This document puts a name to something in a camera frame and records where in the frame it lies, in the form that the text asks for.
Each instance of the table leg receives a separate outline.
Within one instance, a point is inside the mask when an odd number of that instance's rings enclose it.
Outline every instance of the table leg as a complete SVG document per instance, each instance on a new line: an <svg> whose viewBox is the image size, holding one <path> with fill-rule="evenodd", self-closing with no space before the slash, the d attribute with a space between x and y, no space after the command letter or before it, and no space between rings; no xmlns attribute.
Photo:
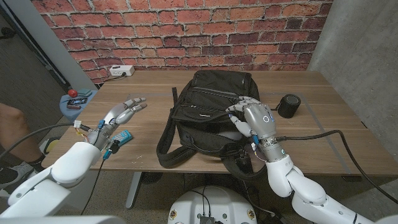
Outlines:
<svg viewBox="0 0 398 224"><path fill-rule="evenodd" d="M141 175L142 172L134 172L130 185L129 194L127 195L127 200L126 200L127 209L132 209L132 207L134 206L134 202L136 202L136 196L138 194L139 186L141 184Z"/></svg>

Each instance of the blue stool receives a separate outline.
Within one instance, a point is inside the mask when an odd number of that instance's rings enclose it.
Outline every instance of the blue stool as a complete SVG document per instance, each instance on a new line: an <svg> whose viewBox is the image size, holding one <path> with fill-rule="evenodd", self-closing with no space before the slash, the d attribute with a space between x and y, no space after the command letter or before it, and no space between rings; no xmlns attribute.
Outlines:
<svg viewBox="0 0 398 224"><path fill-rule="evenodd" d="M77 118L77 116L79 116L79 114L83 111L83 109L86 107L86 105L88 104L88 102L90 102L90 100L94 97L94 95L97 93L96 90L92 90L92 94L88 97L87 99L87 103L85 104L80 104L79 106L81 106L80 110L73 110L73 109L68 109L67 108L67 103L68 100L71 99L77 99L77 98L83 98L84 96L77 96L77 97L70 97L69 95L63 95L61 97L60 100L60 110L61 113L70 121L70 122L74 122Z"/></svg>

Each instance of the person's leg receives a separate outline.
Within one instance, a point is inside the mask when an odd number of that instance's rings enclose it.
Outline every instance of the person's leg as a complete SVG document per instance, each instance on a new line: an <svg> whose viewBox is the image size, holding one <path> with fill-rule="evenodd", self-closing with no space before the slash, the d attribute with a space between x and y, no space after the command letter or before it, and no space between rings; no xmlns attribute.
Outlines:
<svg viewBox="0 0 398 224"><path fill-rule="evenodd" d="M10 148L16 141L29 133L30 130L22 111L0 103L0 144L3 148ZM41 162L45 156L34 138L21 142L10 153L27 162L37 171L43 170Z"/></svg>

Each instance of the black backpack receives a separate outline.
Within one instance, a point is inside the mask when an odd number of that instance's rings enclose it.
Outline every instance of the black backpack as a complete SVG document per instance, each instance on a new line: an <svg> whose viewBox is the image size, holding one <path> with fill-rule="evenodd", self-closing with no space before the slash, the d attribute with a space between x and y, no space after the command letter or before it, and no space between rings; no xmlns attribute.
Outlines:
<svg viewBox="0 0 398 224"><path fill-rule="evenodd" d="M161 166L175 167L200 152L220 157L227 170L241 180L253 180L264 174L266 166L253 172L244 150L249 139L236 129L229 119L230 112L225 111L241 101L239 96L260 100L250 73L197 71L178 99L177 92L174 93L175 104L156 148ZM243 113L234 115L244 121ZM176 126L182 147L167 153Z"/></svg>

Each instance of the red brick wall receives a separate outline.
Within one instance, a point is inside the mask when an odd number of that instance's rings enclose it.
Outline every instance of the red brick wall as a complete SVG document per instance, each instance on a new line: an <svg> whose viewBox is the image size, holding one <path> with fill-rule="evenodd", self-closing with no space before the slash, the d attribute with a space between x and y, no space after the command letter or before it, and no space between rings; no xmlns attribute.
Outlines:
<svg viewBox="0 0 398 224"><path fill-rule="evenodd" d="M330 0L32 0L93 82L138 70L305 70Z"/></svg>

